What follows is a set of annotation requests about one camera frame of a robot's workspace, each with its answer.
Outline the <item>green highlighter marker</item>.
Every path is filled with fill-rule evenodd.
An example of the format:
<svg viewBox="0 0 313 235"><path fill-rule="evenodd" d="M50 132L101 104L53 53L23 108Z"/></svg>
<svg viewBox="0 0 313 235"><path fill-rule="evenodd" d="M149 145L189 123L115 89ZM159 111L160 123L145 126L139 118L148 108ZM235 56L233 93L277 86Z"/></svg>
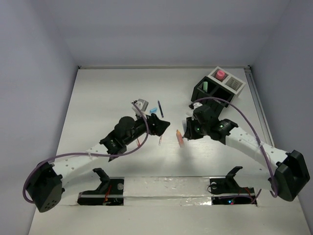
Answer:
<svg viewBox="0 0 313 235"><path fill-rule="evenodd" d="M204 81L202 85L202 89L207 92L208 91L208 82Z"/></svg>

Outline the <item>blue highlighter marker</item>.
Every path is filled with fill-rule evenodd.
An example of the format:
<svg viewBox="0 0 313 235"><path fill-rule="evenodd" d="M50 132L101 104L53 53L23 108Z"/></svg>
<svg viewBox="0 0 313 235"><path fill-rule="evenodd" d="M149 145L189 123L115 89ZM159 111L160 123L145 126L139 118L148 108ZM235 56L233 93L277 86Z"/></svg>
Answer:
<svg viewBox="0 0 313 235"><path fill-rule="evenodd" d="M186 120L182 120L182 127L183 127L184 132L185 132L186 127L187 127Z"/></svg>

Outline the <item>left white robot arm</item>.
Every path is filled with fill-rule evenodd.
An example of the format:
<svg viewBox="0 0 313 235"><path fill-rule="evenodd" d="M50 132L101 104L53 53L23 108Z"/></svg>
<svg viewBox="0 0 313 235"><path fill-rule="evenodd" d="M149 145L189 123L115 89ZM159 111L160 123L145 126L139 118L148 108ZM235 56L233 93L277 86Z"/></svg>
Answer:
<svg viewBox="0 0 313 235"><path fill-rule="evenodd" d="M114 129L99 143L107 148L107 157L117 158L126 153L127 145L143 134L161 136L170 122L160 120L156 114L146 118L122 117ZM23 187L39 212L55 207L66 191L69 180L87 171L101 157L99 153L64 154L66 160L53 164L50 160L40 162L30 173Z"/></svg>

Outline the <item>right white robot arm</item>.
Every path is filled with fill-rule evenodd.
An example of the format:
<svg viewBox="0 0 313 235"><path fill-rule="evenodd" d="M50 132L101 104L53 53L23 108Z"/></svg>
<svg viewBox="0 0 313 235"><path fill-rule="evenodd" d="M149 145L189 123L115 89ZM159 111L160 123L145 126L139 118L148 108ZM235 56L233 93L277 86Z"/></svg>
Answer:
<svg viewBox="0 0 313 235"><path fill-rule="evenodd" d="M219 120L207 105L191 105L193 113L186 119L184 138L198 140L209 136L212 140L234 148L267 168L265 172L245 175L242 166L232 168L224 177L210 181L215 195L238 193L240 189L258 188L276 193L285 201L293 201L310 175L302 153L287 152L266 144L250 135L229 119Z"/></svg>

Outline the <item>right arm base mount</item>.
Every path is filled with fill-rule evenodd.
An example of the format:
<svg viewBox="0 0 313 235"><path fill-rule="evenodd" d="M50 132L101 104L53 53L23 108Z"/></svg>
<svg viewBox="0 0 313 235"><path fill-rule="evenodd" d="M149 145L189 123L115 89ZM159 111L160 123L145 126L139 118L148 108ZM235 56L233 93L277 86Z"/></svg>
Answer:
<svg viewBox="0 0 313 235"><path fill-rule="evenodd" d="M207 191L213 205L257 205L254 188L240 187L234 179L242 168L236 166L226 176L210 179Z"/></svg>

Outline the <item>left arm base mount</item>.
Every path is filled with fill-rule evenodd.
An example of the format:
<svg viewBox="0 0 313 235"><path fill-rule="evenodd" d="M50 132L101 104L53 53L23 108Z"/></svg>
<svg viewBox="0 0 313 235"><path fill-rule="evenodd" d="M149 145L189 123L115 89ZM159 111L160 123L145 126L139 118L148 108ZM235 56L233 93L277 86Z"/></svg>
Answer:
<svg viewBox="0 0 313 235"><path fill-rule="evenodd" d="M94 190L79 193L77 203L80 206L123 206L124 177L110 178L101 168L92 170L98 175L100 184Z"/></svg>

